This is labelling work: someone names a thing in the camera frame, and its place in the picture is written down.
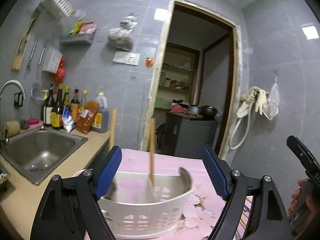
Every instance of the black handheld device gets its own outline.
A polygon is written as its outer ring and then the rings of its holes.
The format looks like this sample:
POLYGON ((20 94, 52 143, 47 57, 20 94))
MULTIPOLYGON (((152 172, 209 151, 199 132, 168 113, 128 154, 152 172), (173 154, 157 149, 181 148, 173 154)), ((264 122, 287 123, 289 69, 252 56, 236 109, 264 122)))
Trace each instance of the black handheld device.
POLYGON ((306 205, 307 196, 313 195, 315 198, 320 199, 320 165, 308 148, 297 137, 293 135, 289 136, 287 146, 298 157, 306 169, 306 175, 309 177, 309 179, 303 183, 297 198, 297 209, 289 217, 292 233, 295 235, 296 229, 299 228, 310 215, 310 209, 306 205))

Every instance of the yellow label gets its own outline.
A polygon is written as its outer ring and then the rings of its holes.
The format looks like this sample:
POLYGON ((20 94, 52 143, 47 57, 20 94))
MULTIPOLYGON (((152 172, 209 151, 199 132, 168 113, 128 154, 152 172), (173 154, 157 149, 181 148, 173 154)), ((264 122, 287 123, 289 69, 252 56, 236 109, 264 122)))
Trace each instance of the yellow label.
POLYGON ((102 113, 97 113, 96 117, 94 118, 92 127, 101 129, 102 124, 102 113))
POLYGON ((51 112, 51 126, 58 128, 61 127, 61 114, 55 113, 55 112, 51 112))
POLYGON ((70 114, 71 114, 73 121, 76 122, 78 120, 79 104, 75 104, 75 103, 71 104, 71 113, 70 114))

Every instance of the brown seasoning package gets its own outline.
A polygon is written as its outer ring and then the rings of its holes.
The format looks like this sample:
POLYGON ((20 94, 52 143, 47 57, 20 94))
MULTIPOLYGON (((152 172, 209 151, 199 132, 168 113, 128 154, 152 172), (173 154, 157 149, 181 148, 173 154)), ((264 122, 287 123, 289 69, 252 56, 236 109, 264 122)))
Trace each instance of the brown seasoning package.
POLYGON ((86 103, 84 109, 79 114, 78 121, 76 122, 77 130, 83 132, 84 134, 88 134, 99 107, 99 103, 95 101, 88 101, 86 103))

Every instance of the faucet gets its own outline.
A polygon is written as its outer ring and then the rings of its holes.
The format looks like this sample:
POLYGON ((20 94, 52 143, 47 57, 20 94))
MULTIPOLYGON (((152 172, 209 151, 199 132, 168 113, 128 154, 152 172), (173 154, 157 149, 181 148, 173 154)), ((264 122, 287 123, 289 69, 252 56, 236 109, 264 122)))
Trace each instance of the faucet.
MULTIPOLYGON (((27 98, 26 91, 25 91, 23 85, 21 84, 21 82, 18 80, 15 80, 15 79, 11 79, 11 80, 8 80, 6 83, 4 83, 2 85, 2 87, 0 88, 0 105, 1 105, 2 93, 3 93, 4 89, 7 86, 9 86, 10 84, 17 86, 21 90, 23 99, 27 98)), ((1 124, 1 118, 0 118, 0 149, 2 150, 2 149, 5 149, 6 146, 9 144, 9 139, 7 137, 7 132, 5 133, 5 136, 3 138, 1 129, 2 129, 2 124, 1 124)))

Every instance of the light switch plate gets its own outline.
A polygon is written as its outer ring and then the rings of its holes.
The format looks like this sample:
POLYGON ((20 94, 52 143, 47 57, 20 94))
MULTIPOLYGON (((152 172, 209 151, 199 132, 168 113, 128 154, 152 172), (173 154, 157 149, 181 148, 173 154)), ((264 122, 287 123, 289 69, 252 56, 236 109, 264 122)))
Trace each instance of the light switch plate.
POLYGON ((139 59, 140 54, 126 51, 116 51, 113 62, 137 66, 139 63, 139 59))

